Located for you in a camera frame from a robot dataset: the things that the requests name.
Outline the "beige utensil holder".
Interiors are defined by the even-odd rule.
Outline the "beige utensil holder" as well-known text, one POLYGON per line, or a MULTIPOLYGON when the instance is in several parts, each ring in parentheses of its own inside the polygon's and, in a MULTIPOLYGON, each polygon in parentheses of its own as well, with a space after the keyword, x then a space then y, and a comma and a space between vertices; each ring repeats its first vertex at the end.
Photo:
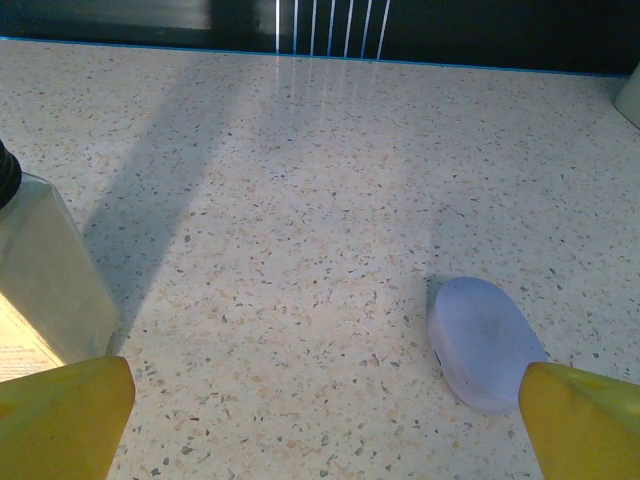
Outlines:
POLYGON ((640 130, 640 63, 617 95, 614 106, 640 130))

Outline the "lavender earbud charging case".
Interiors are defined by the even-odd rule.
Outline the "lavender earbud charging case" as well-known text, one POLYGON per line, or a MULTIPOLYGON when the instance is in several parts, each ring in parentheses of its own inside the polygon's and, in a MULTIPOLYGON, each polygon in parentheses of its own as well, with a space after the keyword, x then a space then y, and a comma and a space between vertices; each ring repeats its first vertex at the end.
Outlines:
POLYGON ((462 276, 444 282, 429 307, 426 328, 453 393, 484 413, 516 410, 528 365, 547 360, 516 303, 484 279, 462 276))

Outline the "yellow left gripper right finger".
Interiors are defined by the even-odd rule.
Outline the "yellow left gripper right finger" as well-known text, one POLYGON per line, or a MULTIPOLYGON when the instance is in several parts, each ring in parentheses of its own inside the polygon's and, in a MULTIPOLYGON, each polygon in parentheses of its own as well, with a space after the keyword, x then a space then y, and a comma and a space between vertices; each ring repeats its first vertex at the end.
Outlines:
POLYGON ((640 385, 536 362, 519 408, 544 480, 640 480, 640 385))

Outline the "small bottle with black cap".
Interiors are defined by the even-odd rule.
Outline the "small bottle with black cap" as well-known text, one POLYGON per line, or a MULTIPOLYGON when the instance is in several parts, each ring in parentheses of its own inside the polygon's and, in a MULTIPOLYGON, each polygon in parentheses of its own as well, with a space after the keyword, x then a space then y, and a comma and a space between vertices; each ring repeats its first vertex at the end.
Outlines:
POLYGON ((0 382, 105 355, 119 318, 57 189, 0 141, 0 382))

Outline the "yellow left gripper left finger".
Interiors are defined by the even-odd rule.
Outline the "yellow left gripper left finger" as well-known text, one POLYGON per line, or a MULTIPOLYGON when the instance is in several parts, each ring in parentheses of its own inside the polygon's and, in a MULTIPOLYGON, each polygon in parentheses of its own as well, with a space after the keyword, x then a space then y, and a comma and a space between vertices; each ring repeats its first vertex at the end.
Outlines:
POLYGON ((106 480, 134 401, 119 356, 0 382, 0 480, 106 480))

